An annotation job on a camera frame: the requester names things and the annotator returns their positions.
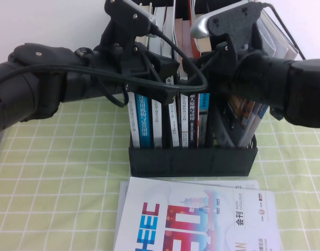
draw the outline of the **wire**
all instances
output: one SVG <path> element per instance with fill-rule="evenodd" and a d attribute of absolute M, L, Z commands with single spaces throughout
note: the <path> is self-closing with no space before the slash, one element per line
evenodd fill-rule
<path fill-rule="evenodd" d="M 108 81 L 119 83 L 129 83 L 132 86 L 142 86 L 154 89 L 175 90 L 177 92 L 198 93 L 205 90 L 205 84 L 200 86 L 186 86 L 186 85 L 168 85 L 162 82 L 151 81 L 148 79 L 130 77 L 118 73 L 106 72 L 98 69 L 90 69 L 84 66 L 76 65 L 61 65 L 61 64 L 40 64 L 25 66 L 9 72 L 8 74 L 0 77 L 0 84 L 21 74 L 25 73 L 51 73 L 51 72 L 74 72 L 81 74 L 88 74 L 94 77 L 103 77 Z"/>
<path fill-rule="evenodd" d="M 278 21 L 280 22 L 282 28 L 285 30 L 285 32 L 287 33 L 288 37 L 290 38 L 291 42 L 294 44 L 294 46 L 296 47 L 296 49 L 298 50 L 299 55 L 302 57 L 303 60 L 305 60 L 305 56 L 303 55 L 301 49 L 299 48 L 298 44 L 296 43 L 295 39 L 292 37 L 292 35 L 290 34 L 290 31 L 287 29 L 287 27 L 285 26 L 284 22 L 282 21 L 281 17 L 279 16 L 279 14 L 277 13 L 276 9 L 274 8 L 273 5 L 268 4 L 268 3 L 264 3 L 265 7 L 269 7 L 274 15 L 276 16 L 276 18 L 278 19 Z"/>
<path fill-rule="evenodd" d="M 168 43 L 181 57 L 183 60 L 186 61 L 187 65 L 195 71 L 195 74 L 200 78 L 201 84 L 199 85 L 201 87 L 201 90 L 199 92 L 202 92 L 207 89 L 208 87 L 208 81 L 206 77 L 203 75 L 203 73 L 197 68 L 197 66 L 192 62 L 191 59 L 189 59 L 181 50 L 178 48 L 168 37 L 166 37 L 162 31 L 158 28 L 157 25 L 151 24 L 150 33 L 153 35 L 157 35 L 158 37 L 162 38 L 166 43 Z M 187 81 L 187 85 L 190 85 L 193 82 L 194 78 L 191 78 Z"/>
<path fill-rule="evenodd" d="M 75 54 L 78 55 L 81 59 L 86 59 L 88 61 L 89 66 L 95 69 L 95 62 L 94 62 L 95 54 L 92 49 L 82 47 L 77 49 Z M 129 95 L 124 85 L 121 86 L 124 102 L 121 102 L 112 93 L 109 92 L 108 88 L 105 86 L 105 84 L 102 82 L 102 80 L 99 77 L 91 77 L 91 80 L 99 88 L 102 94 L 114 105 L 122 108 L 129 103 Z"/>

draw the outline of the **tablecloth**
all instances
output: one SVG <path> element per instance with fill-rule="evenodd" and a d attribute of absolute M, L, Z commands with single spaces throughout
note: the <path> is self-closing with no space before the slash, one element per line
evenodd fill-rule
<path fill-rule="evenodd" d="M 104 98 L 66 103 L 50 119 L 7 129 L 0 250 L 112 250 L 119 185 L 130 175 L 129 135 L 127 108 Z M 282 248 L 319 250 L 320 130 L 266 114 L 256 137 L 248 179 L 275 192 Z"/>

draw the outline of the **colorful book cover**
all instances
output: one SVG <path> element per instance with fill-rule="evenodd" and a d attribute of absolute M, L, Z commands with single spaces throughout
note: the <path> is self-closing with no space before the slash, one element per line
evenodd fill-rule
<path fill-rule="evenodd" d="M 239 188 L 239 189 L 259 189 L 259 182 L 257 180 L 251 180 L 251 179 L 248 179 L 248 180 L 180 180 L 179 182 L 219 186 L 219 187 L 233 187 L 233 188 Z M 116 227 L 115 227 L 115 238 L 113 243 L 116 243 L 118 228 L 120 225 L 120 220 L 122 218 L 125 199 L 128 193 L 128 187 L 129 187 L 128 181 L 120 182 Z"/>
<path fill-rule="evenodd" d="M 138 124 L 140 134 L 140 147 L 151 148 L 150 114 L 148 112 L 148 100 L 146 97 L 136 95 Z"/>
<path fill-rule="evenodd" d="M 131 177 L 115 244 L 122 250 L 281 250 L 274 195 Z"/>

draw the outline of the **black plastic organizer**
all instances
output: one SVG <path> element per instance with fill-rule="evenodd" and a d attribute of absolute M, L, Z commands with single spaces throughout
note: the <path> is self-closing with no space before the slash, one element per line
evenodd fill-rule
<path fill-rule="evenodd" d="M 224 7 L 237 0 L 202 0 L 196 6 L 196 14 L 206 13 L 205 6 L 213 9 Z M 148 5 L 150 0 L 134 0 Z M 172 0 L 152 1 L 154 7 L 173 5 Z M 188 1 L 177 0 L 176 18 L 188 19 Z M 207 138 L 204 148 L 170 148 L 170 140 L 164 139 L 163 149 L 135 149 L 130 141 L 129 157 L 131 175 L 135 177 L 210 177 L 210 176 L 248 176 L 258 152 L 256 138 L 253 137 L 248 148 L 229 148 L 213 146 L 214 110 L 217 96 L 210 95 Z"/>

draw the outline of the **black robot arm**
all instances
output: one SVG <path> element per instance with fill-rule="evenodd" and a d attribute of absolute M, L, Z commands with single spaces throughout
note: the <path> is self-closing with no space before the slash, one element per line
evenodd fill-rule
<path fill-rule="evenodd" d="M 250 17 L 246 15 L 250 11 L 260 12 L 259 8 L 261 5 L 250 2 L 245 12 L 234 9 L 233 14 L 238 17 L 241 13 L 244 19 Z M 218 33 L 222 19 L 213 16 L 208 28 L 212 38 L 219 40 L 218 45 L 193 64 L 138 6 L 115 0 L 106 1 L 105 9 L 112 19 L 94 51 L 25 44 L 14 50 L 8 62 L 0 64 L 0 131 L 18 121 L 49 118 L 61 102 L 106 96 L 122 107 L 128 102 L 127 92 L 163 104 L 172 102 L 179 92 L 236 94 L 270 105 L 277 118 L 320 128 L 320 60 L 295 62 L 266 56 L 255 23 L 259 15 L 255 20 L 250 18 L 246 26 L 238 26 L 238 33 L 231 30 L 230 35 Z M 121 13 L 125 13 L 124 18 L 118 18 Z M 189 81 L 164 83 L 176 74 L 178 62 L 135 42 L 136 36 L 147 34 L 160 36 L 182 56 Z M 240 49 L 245 44 L 248 49 Z M 123 93 L 124 102 L 113 96 L 118 93 Z"/>

